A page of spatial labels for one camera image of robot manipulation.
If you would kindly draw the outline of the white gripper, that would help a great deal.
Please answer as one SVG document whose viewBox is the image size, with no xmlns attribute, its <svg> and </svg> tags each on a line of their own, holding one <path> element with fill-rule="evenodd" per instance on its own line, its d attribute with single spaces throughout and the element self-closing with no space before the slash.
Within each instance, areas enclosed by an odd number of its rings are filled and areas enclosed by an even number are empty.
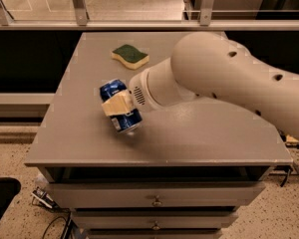
<svg viewBox="0 0 299 239">
<path fill-rule="evenodd" d="M 102 103 L 102 108 L 107 117 L 125 115 L 135 107 L 140 112 L 152 112 L 161 109 L 161 105 L 152 97 L 149 89 L 150 70 L 145 69 L 133 76 L 129 82 L 129 90 L 114 94 Z"/>
</svg>

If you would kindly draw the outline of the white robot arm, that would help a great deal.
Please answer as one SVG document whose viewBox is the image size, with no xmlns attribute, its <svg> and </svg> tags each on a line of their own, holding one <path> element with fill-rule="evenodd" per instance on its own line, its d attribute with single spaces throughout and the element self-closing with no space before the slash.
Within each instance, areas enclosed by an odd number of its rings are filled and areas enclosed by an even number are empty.
<svg viewBox="0 0 299 239">
<path fill-rule="evenodd" d="M 171 56 L 133 76 L 129 87 L 102 103 L 106 116 L 161 110 L 200 97 L 257 113 L 299 140 L 299 74 L 269 66 L 218 34 L 180 39 Z"/>
</svg>

